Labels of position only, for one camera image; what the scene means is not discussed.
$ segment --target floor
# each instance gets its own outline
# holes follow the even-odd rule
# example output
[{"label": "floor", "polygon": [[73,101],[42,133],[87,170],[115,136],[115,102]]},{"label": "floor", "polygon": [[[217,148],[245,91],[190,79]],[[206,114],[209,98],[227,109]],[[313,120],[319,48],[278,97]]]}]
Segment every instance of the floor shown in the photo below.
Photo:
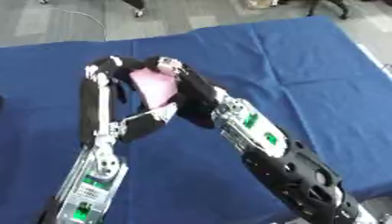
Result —
[{"label": "floor", "polygon": [[[147,0],[148,14],[134,18],[120,0],[0,1],[0,46],[19,46],[64,40],[113,40],[154,37],[191,29],[306,14],[305,0],[266,10],[247,10],[246,0]],[[392,62],[392,7],[382,0],[346,0],[351,18],[340,21],[340,11],[329,3],[318,14],[331,17],[355,41],[365,45],[381,63]]]}]

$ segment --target pink object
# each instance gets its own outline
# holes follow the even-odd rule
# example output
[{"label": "pink object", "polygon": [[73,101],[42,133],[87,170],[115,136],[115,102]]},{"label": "pink object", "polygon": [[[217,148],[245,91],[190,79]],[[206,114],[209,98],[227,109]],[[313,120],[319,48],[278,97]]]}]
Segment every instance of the pink object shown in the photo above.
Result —
[{"label": "pink object", "polygon": [[136,83],[136,88],[142,94],[142,100],[149,109],[164,106],[178,92],[174,77],[153,72],[148,68],[137,70],[129,75]]}]

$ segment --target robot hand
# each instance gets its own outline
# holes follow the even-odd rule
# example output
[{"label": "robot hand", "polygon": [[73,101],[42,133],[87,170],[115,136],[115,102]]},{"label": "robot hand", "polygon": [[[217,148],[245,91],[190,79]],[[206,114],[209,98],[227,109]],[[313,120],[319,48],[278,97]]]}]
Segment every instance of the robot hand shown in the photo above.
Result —
[{"label": "robot hand", "polygon": [[176,103],[116,119],[116,99],[126,102],[122,82],[137,90],[131,73],[144,63],[111,56],[86,66],[80,85],[82,151],[55,197],[38,218],[39,224],[102,223],[128,166],[114,153],[117,140],[131,142],[162,128],[177,111]]},{"label": "robot hand", "polygon": [[144,64],[151,70],[175,77],[178,93],[171,99],[178,104],[177,115],[206,129],[215,127],[211,114],[226,91],[198,75],[177,59],[152,57]]},{"label": "robot hand", "polygon": [[220,129],[248,170],[298,216],[314,224],[377,223],[338,174],[248,101],[231,97],[177,59],[155,57],[145,64],[176,78],[179,116]]}]

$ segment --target white cable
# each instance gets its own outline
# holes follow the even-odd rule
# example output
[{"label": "white cable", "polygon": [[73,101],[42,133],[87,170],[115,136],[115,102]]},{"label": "white cable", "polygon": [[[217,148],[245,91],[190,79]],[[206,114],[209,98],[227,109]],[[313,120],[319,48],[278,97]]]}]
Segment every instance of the white cable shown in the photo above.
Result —
[{"label": "white cable", "polygon": [[93,16],[91,16],[91,15],[88,15],[88,14],[83,13],[83,12],[80,12],[80,11],[60,10],[60,9],[55,9],[55,10],[58,10],[58,11],[61,11],[61,12],[66,12],[66,13],[71,13],[71,14],[75,14],[75,15],[82,15],[82,16],[84,16],[84,17],[93,19],[97,24],[99,24],[99,25],[102,27],[103,39],[104,39],[105,41],[108,40],[108,35],[107,35],[107,33],[106,33],[106,27],[105,27],[105,25],[103,24],[103,22],[101,22],[100,20],[98,20],[96,17],[93,17]]}]

